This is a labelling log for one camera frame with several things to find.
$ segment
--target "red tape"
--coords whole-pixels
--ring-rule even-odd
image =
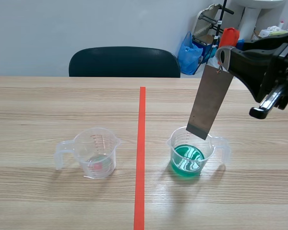
[[[146,89],[140,87],[138,144],[136,150],[136,176],[134,198],[134,230],[145,228],[145,110]]]

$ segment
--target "empty measuring cup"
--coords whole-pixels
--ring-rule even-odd
[[[73,140],[57,144],[54,160],[56,169],[63,167],[63,154],[72,153],[89,178],[103,178],[110,175],[116,166],[115,149],[118,139],[105,128],[90,128],[78,134]]]
[[[186,130],[176,129],[167,144],[171,148],[171,166],[182,176],[198,176],[207,161],[217,150],[222,150],[222,161],[227,163],[231,154],[228,142],[224,138],[208,135],[203,140]]]

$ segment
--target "table surface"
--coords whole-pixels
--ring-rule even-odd
[[[188,122],[199,79],[0,77],[0,229],[132,230],[139,88],[146,87],[145,229],[288,230],[288,106],[265,120],[234,79],[211,129],[231,162],[212,158],[195,180],[169,163],[166,140]],[[90,127],[122,139],[104,180],[72,155],[56,171],[58,142]]]

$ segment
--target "orange object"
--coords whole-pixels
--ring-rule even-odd
[[[240,36],[240,31],[235,28],[226,28],[224,29],[223,35],[219,47],[222,46],[236,46]]]
[[[145,222],[145,110],[146,89],[140,88],[138,144],[136,150],[136,176],[134,198],[134,230],[144,230]]]

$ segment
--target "metal sheet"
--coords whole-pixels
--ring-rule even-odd
[[[228,72],[205,66],[187,131],[206,140],[232,79]]]

